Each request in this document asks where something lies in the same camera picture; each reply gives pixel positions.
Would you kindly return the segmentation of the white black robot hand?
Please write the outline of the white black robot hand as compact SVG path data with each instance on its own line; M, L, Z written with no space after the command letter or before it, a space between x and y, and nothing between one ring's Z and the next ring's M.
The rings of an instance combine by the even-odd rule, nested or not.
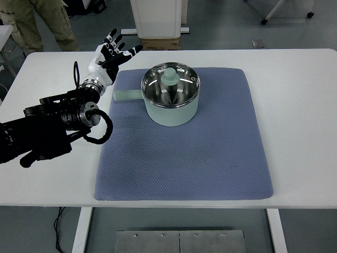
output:
M142 49L142 45L124 49L123 35L117 35L117 29L113 29L100 44L88 66L88 75L83 84L97 85L100 89L106 88L115 82L119 66L129 61Z

